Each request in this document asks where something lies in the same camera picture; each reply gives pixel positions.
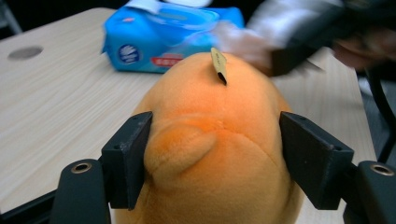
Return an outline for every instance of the plush toy head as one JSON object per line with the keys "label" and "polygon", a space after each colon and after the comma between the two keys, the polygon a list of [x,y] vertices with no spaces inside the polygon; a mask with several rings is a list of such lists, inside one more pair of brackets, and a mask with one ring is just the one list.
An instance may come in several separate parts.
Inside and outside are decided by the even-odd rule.
{"label": "plush toy head", "polygon": [[211,55],[177,63],[135,114],[152,111],[145,183],[119,223],[292,223],[302,202],[282,157],[281,111],[271,80],[233,55],[227,85]]}

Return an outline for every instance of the metal screw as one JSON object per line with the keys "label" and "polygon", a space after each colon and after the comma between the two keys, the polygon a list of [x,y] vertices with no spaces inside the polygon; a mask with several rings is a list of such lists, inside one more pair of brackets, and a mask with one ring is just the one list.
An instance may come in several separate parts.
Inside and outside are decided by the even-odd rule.
{"label": "metal screw", "polygon": [[376,172],[380,175],[388,175],[388,176],[395,175],[395,173],[392,170],[390,170],[388,167],[380,165],[380,164],[373,164],[370,166],[370,168],[374,172]]}
{"label": "metal screw", "polygon": [[73,166],[72,173],[76,174],[76,175],[82,174],[82,173],[89,171],[91,168],[92,168],[92,165],[90,163],[83,162],[83,163]]}

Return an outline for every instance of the blue package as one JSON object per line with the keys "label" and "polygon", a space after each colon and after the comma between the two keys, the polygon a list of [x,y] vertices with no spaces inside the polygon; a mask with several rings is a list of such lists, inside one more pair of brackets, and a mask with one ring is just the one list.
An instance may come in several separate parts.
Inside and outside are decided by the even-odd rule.
{"label": "blue package", "polygon": [[119,71],[164,73],[172,65],[216,46],[210,31],[219,21],[244,27],[240,10],[192,8],[162,3],[158,13],[121,7],[106,22],[103,47]]}

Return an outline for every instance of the small card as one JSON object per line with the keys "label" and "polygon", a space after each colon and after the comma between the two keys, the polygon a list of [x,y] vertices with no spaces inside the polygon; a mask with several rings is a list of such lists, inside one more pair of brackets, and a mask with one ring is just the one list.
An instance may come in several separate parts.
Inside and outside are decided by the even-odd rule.
{"label": "small card", "polygon": [[224,85],[227,85],[227,71],[225,69],[227,59],[218,49],[212,48],[210,52],[212,55],[213,66],[215,66],[215,70],[218,73],[219,79],[224,83]]}

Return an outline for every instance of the table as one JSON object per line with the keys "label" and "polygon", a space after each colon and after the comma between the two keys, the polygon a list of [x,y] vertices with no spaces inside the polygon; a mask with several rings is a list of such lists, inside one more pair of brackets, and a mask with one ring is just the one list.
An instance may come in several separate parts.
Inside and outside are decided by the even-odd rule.
{"label": "table", "polygon": [[[0,42],[0,210],[57,188],[73,161],[98,159],[159,74],[116,72],[105,54],[102,25],[114,12],[94,8]],[[25,60],[13,51],[36,46]],[[354,162],[374,160],[357,78],[328,49],[312,58],[318,69],[273,81],[294,112],[356,150]],[[338,211],[317,211],[305,200],[297,223],[342,223]]]}

